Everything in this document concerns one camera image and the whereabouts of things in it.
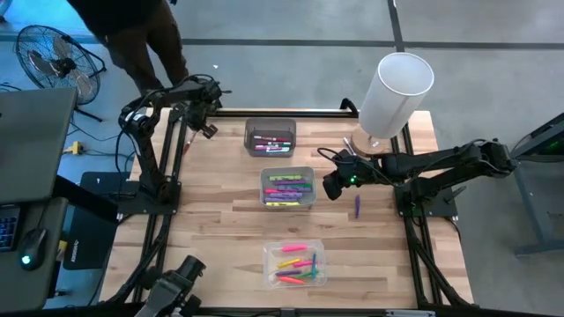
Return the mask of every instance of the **wooden tabletop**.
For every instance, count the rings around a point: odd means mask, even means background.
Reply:
[[[167,126],[162,111],[152,138],[159,156]],[[323,176],[335,166],[317,147],[344,148],[343,137],[355,119],[296,119],[297,144],[291,158],[253,158],[243,147],[244,118],[211,118],[218,134],[198,135],[182,162],[182,198],[173,218],[165,269],[176,269],[186,255],[205,263],[193,292],[206,307],[414,308],[415,294],[403,220],[396,214],[392,187],[349,188],[336,201],[323,191]],[[416,112],[410,120],[416,153],[437,151],[431,115]],[[168,174],[174,150],[168,160]],[[311,166],[317,202],[310,210],[266,210],[259,202],[258,177],[265,167]],[[132,178],[139,176],[135,164]],[[360,218],[354,197],[360,194]],[[117,292],[136,267],[147,216],[134,216],[115,236],[100,299]],[[438,267],[464,299],[471,290],[456,231],[444,219],[430,218]],[[328,283],[322,287],[268,289],[263,283],[263,244],[271,241],[321,240]],[[422,274],[430,297],[427,270]]]

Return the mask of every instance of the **pink marker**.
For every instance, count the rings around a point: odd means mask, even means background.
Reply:
[[[293,266],[294,266],[295,268],[301,268],[302,266],[311,265],[311,263],[313,263],[313,262],[312,262],[312,261],[302,261],[302,262],[294,263]]]
[[[305,245],[287,246],[287,247],[282,247],[282,252],[303,251],[307,248],[308,246]]]

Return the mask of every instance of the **white lamp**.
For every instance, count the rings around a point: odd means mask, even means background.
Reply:
[[[410,53],[385,56],[362,103],[360,127],[352,133],[355,150],[363,154],[383,151],[377,145],[401,131],[433,82],[433,70],[421,57]]]

